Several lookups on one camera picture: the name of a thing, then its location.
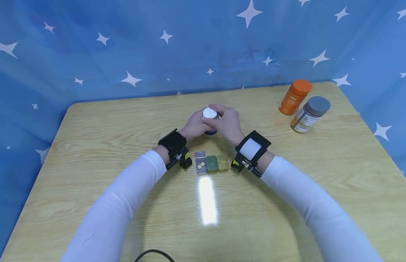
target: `pill bottle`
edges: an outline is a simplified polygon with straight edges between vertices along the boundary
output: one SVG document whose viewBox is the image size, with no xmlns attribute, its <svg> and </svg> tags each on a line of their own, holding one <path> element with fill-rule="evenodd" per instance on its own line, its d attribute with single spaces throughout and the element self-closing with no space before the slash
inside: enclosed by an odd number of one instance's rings
<svg viewBox="0 0 406 262">
<path fill-rule="evenodd" d="M 311 89 L 312 84 L 308 80 L 296 79 L 279 105 L 280 112 L 289 116 L 293 114 Z"/>
<path fill-rule="evenodd" d="M 299 110 L 290 123 L 291 129 L 297 133 L 305 133 L 313 126 L 331 107 L 330 102 L 322 96 L 311 97 Z"/>
<path fill-rule="evenodd" d="M 211 118 L 211 119 L 218 119 L 219 115 L 217 114 L 216 111 L 214 111 L 211 108 L 206 108 L 203 110 L 203 119 L 207 119 L 207 118 Z M 206 131 L 204 132 L 206 135 L 214 135 L 217 133 L 217 130 L 214 131 Z"/>
</svg>

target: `white sleeve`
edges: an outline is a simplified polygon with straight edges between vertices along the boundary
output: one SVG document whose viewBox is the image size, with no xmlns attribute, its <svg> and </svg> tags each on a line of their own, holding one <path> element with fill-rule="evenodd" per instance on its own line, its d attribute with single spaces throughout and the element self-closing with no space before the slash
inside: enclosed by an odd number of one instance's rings
<svg viewBox="0 0 406 262">
<path fill-rule="evenodd" d="M 302 216 L 324 261 L 382 261 L 340 205 L 291 163 L 275 156 L 261 180 Z"/>
<path fill-rule="evenodd" d="M 153 150 L 131 163 L 92 205 L 61 261 L 119 261 L 134 212 L 165 172 Z"/>
</svg>

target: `wrist-mounted device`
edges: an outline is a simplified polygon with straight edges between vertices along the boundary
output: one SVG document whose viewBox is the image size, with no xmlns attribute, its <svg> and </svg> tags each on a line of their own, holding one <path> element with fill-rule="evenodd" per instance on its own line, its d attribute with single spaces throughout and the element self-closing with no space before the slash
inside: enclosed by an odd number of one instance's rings
<svg viewBox="0 0 406 262">
<path fill-rule="evenodd" d="M 271 142 L 255 130 L 247 135 L 235 148 L 238 152 L 230 164 L 233 169 L 241 172 L 246 167 L 250 172 L 260 178 L 263 174 L 256 168 L 258 160 L 267 151 Z"/>
<path fill-rule="evenodd" d="M 192 165 L 193 161 L 188 151 L 187 139 L 174 129 L 169 134 L 165 135 L 158 144 L 164 146 L 168 150 L 169 163 L 166 165 L 166 169 L 171 169 L 176 162 L 179 161 L 179 165 L 183 168 L 188 168 Z"/>
</svg>

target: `hand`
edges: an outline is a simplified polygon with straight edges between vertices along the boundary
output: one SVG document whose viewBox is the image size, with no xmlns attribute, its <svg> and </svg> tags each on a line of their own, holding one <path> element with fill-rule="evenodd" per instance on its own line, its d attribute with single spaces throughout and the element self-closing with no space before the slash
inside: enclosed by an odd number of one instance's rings
<svg viewBox="0 0 406 262">
<path fill-rule="evenodd" d="M 241 143 L 245 136 L 243 135 L 241 125 L 239 124 L 239 113 L 233 108 L 216 104 L 210 104 L 209 107 L 216 110 L 221 118 L 204 119 L 203 123 L 217 129 L 217 131 L 219 131 L 219 133 L 233 146 L 237 146 Z"/>
<path fill-rule="evenodd" d="M 195 112 L 190 119 L 188 119 L 185 126 L 178 131 L 178 133 L 187 139 L 187 142 L 202 135 L 206 131 L 215 130 L 213 127 L 202 122 L 203 110 L 204 108 Z"/>
</svg>

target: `blue curtain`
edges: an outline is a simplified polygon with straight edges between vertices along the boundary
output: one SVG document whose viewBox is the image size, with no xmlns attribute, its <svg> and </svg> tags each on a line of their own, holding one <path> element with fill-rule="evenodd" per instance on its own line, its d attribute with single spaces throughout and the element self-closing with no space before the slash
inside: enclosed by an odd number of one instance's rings
<svg viewBox="0 0 406 262">
<path fill-rule="evenodd" d="M 297 78 L 406 176 L 406 0 L 0 0 L 0 256 L 71 104 Z"/>
</svg>

